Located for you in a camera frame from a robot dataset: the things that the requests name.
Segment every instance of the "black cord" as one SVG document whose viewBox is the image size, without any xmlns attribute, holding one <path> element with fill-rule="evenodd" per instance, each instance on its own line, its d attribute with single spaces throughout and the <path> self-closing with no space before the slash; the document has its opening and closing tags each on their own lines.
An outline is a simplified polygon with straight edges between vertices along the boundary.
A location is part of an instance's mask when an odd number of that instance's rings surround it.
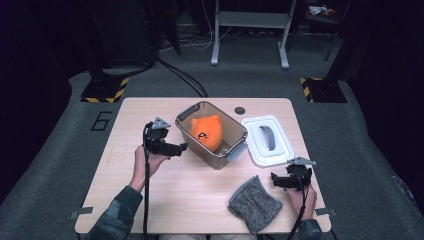
<svg viewBox="0 0 424 240">
<path fill-rule="evenodd" d="M 192 77 L 190 74 L 172 66 L 169 63 L 164 62 L 159 57 L 157 58 L 157 61 L 161 63 L 163 66 L 165 66 L 167 69 L 169 69 L 171 72 L 173 72 L 175 75 L 177 75 L 181 80 L 183 80 L 185 83 L 187 83 L 200 97 L 207 98 L 209 97 L 206 89 L 202 86 L 200 82 L 198 82 L 194 77 Z"/>
<path fill-rule="evenodd" d="M 144 240 L 147 239 L 147 221 L 149 218 L 149 185 L 150 185 L 150 163 L 149 163 L 149 151 L 146 148 L 145 145 L 145 138 L 147 136 L 146 134 L 146 127 L 143 131 L 143 146 L 144 146 L 144 159 L 145 162 L 145 181 L 144 181 L 144 219 L 143 219 L 143 238 Z"/>
<path fill-rule="evenodd" d="M 293 228 L 289 234 L 289 236 L 287 237 L 287 240 L 291 240 L 294 236 L 294 233 L 296 232 L 297 227 L 299 227 L 300 222 L 302 221 L 302 217 L 303 217 L 303 213 L 305 212 L 305 205 L 306 205 L 306 198 L 308 197 L 308 192 L 309 192 L 309 188 L 305 194 L 305 186 L 303 186 L 302 181 L 300 180 L 300 178 L 296 175 L 296 173 L 294 173 L 294 175 L 296 176 L 297 180 L 299 180 L 299 184 L 302 188 L 302 197 L 303 197 L 303 203 L 302 203 L 302 207 L 300 208 L 299 211 L 299 215 L 297 216 L 296 222 L 293 225 Z"/>
<path fill-rule="evenodd" d="M 333 235 L 334 239 L 335 240 L 338 240 L 338 238 L 337 238 L 336 233 L 334 232 L 334 230 L 333 229 L 330 229 L 330 231 L 331 231 L 331 234 Z"/>
</svg>

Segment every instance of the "person's right hand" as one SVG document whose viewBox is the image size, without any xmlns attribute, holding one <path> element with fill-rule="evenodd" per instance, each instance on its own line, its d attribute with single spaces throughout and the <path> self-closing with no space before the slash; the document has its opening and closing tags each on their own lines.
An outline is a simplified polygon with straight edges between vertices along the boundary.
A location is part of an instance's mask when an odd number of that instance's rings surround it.
<svg viewBox="0 0 424 240">
<path fill-rule="evenodd" d="M 159 166 L 171 157 L 164 155 L 149 154 L 150 176 L 151 177 L 159 169 Z M 144 158 L 144 147 L 138 146 L 135 151 L 134 171 L 131 182 L 128 184 L 136 191 L 141 192 L 144 188 L 146 179 L 146 160 Z"/>
<path fill-rule="evenodd" d="M 302 191 L 296 191 L 296 189 L 292 189 L 292 188 L 287 188 L 284 190 L 289 195 L 289 198 L 292 202 L 294 209 L 296 209 L 296 212 L 299 214 L 300 208 L 303 205 Z M 313 218 L 314 211 L 315 211 L 315 204 L 317 202 L 317 193 L 315 192 L 315 190 L 313 189 L 311 185 L 309 185 L 309 187 L 305 189 L 305 194 L 306 192 L 308 192 L 308 196 L 306 198 L 305 212 L 303 213 L 302 220 Z"/>
</svg>

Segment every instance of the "gray knit fabric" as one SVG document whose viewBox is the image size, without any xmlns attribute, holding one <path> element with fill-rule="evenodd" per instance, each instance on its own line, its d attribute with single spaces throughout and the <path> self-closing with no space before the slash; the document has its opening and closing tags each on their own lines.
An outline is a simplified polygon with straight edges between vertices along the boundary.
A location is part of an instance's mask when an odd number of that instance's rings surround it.
<svg viewBox="0 0 424 240">
<path fill-rule="evenodd" d="M 228 210 L 246 222 L 250 233 L 256 234 L 268 226 L 282 207 L 283 203 L 270 196 L 255 176 L 233 194 Z"/>
</svg>

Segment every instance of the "orange toy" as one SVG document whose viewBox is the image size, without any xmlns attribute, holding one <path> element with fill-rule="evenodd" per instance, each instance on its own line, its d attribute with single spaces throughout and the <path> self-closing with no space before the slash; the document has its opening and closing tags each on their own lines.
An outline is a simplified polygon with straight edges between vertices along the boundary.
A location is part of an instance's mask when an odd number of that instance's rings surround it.
<svg viewBox="0 0 424 240">
<path fill-rule="evenodd" d="M 218 115 L 191 120 L 190 134 L 209 151 L 214 152 L 221 145 L 223 131 Z"/>
</svg>

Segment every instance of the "white lid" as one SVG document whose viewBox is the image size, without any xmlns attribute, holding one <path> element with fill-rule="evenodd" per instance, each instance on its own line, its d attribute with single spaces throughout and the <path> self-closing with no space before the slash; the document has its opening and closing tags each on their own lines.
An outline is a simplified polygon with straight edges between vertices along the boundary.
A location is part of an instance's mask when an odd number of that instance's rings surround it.
<svg viewBox="0 0 424 240">
<path fill-rule="evenodd" d="M 241 124 L 247 129 L 246 142 L 249 152 L 258 165 L 268 167 L 286 163 L 294 158 L 287 135 L 276 117 L 266 115 L 245 118 Z M 271 149 L 272 142 L 275 142 L 274 149 Z"/>
</svg>

